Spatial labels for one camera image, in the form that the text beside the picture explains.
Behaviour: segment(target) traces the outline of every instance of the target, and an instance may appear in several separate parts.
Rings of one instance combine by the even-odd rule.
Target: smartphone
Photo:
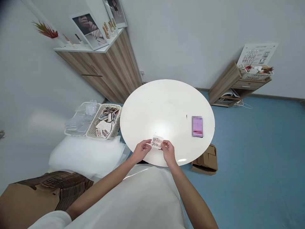
[[[202,116],[192,116],[192,137],[204,137]]]

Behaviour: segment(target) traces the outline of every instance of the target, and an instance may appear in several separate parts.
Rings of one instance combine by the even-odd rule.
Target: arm
[[[146,154],[151,150],[151,146],[147,145],[151,139],[143,140],[137,144],[133,154],[123,164],[94,184],[86,192],[84,192],[68,209],[72,221],[84,213],[87,209],[98,202],[111,189],[117,186],[126,177],[127,173],[133,166],[142,161]]]
[[[207,204],[178,166],[174,146],[170,141],[164,140],[161,148],[194,229],[218,228]]]

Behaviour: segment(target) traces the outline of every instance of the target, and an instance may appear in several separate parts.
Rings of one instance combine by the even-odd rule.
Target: basket on nightstand
[[[249,66],[249,64],[243,64],[242,67],[239,69],[241,72],[241,78],[245,80],[264,80],[268,78],[269,76],[273,75],[273,71],[271,71],[271,74],[257,74],[257,73],[249,73],[246,71],[245,67]],[[251,64],[253,67],[269,67],[268,65],[258,65],[258,64]]]

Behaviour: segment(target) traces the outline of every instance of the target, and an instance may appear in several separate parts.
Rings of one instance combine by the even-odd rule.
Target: nail color chart
[[[268,64],[278,45],[279,43],[245,44],[237,66],[240,68],[242,64]]]

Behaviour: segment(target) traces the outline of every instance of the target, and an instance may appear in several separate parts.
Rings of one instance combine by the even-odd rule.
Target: press-on nail set
[[[152,146],[157,148],[157,149],[161,149],[161,143],[163,142],[164,138],[154,135],[152,137]]]

